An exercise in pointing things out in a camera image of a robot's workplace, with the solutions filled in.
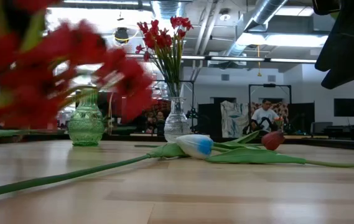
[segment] man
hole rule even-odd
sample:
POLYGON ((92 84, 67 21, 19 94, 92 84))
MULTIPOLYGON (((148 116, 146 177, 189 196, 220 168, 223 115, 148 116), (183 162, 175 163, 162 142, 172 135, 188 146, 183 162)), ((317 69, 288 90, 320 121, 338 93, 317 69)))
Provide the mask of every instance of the man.
POLYGON ((267 99, 263 99, 262 108, 257 109, 251 117, 251 127, 253 130, 259 130, 262 128, 264 131, 271 131, 274 119, 279 118, 279 116, 275 111, 269 109, 270 107, 271 102, 267 99))

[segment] black equipment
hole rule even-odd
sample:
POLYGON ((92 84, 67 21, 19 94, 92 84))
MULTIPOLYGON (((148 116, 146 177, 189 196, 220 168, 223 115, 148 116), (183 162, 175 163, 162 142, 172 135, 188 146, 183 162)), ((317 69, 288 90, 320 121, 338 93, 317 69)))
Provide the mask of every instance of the black equipment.
POLYGON ((354 99, 334 99, 334 116, 354 117, 354 99))

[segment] flower stem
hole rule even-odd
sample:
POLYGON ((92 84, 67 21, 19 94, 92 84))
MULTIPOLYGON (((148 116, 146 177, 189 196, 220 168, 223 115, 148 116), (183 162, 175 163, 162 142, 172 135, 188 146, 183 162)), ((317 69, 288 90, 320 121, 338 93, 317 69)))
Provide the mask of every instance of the flower stem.
POLYGON ((352 168, 354 164, 345 164, 337 162, 320 162, 320 161, 311 161, 306 160, 306 164, 318 165, 318 166, 327 166, 327 167, 341 167, 341 168, 352 168))
POLYGON ((41 177, 41 178, 16 182, 13 184, 3 185, 3 186, 0 186, 0 195, 10 193, 10 192, 15 192, 18 190, 28 189, 31 187, 38 187, 38 186, 43 186, 46 184, 53 184, 53 183, 61 182, 64 180, 70 180, 73 178, 82 177, 82 176, 88 175, 88 174, 94 174, 96 172, 112 169, 115 167, 125 166, 128 164, 132 164, 134 162, 139 162, 144 159, 148 159, 148 158, 150 158, 150 155, 146 154, 144 156, 140 156, 140 157, 137 157, 134 159, 128 159, 126 161, 115 162, 112 164, 102 165, 102 166, 98 166, 98 167, 92 167, 89 169, 77 170, 77 171, 69 172, 66 174, 52 175, 49 177, 41 177))

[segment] vase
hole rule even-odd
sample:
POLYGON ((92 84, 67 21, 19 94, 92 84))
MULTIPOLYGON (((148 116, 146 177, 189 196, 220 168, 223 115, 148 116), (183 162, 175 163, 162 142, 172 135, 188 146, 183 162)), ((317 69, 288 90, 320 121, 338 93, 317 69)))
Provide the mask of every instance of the vase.
POLYGON ((171 100, 171 112, 165 120, 164 137, 167 142, 175 143, 179 136, 189 134, 188 119, 184 114, 182 97, 173 97, 171 100))
POLYGON ((96 101, 98 92, 92 89, 82 91, 87 94, 72 113, 68 132, 74 146, 97 146, 105 131, 103 117, 96 101))

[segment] wooden table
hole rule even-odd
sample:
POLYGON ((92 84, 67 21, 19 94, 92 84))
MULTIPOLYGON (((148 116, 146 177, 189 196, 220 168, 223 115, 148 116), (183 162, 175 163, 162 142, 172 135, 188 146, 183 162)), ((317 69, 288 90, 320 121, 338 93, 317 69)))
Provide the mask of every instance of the wooden table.
MULTIPOLYGON (((0 185, 122 161, 151 150, 135 144, 142 143, 0 144, 0 185)), ((284 145, 279 152, 354 162, 354 151, 346 149, 284 145)), ((0 223, 354 223, 354 169, 148 159, 0 196, 0 223)))

